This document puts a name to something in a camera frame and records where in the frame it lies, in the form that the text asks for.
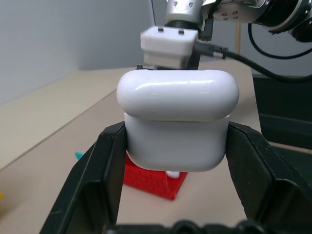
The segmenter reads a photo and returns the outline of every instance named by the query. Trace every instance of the table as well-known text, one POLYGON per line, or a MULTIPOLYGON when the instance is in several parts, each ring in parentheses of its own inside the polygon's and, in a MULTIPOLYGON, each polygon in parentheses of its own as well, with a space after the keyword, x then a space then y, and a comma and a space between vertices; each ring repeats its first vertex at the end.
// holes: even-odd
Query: table
MULTIPOLYGON (((260 131, 250 68, 230 60, 203 63, 200 69, 224 70, 233 75, 240 98, 231 121, 260 131)), ((0 189, 5 200, 0 202, 0 233, 39 233, 77 161, 75 151, 85 152, 106 126, 123 119, 113 92, 2 170, 0 189)), ((189 173, 175 201, 124 186, 117 222, 172 225, 180 219, 191 219, 198 225, 234 225, 244 218, 224 159, 209 172, 189 173)))
POLYGON ((109 95, 131 70, 78 71, 0 105, 0 170, 109 95))

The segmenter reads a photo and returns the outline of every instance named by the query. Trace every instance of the white earbuds case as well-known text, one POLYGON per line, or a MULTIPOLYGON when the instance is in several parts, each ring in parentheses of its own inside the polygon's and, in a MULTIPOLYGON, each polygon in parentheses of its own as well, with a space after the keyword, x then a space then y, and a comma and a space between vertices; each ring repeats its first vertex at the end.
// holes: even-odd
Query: white earbuds case
POLYGON ((229 113, 239 97, 223 71, 135 70, 117 87, 128 153, 138 166, 208 171, 224 157, 229 113))

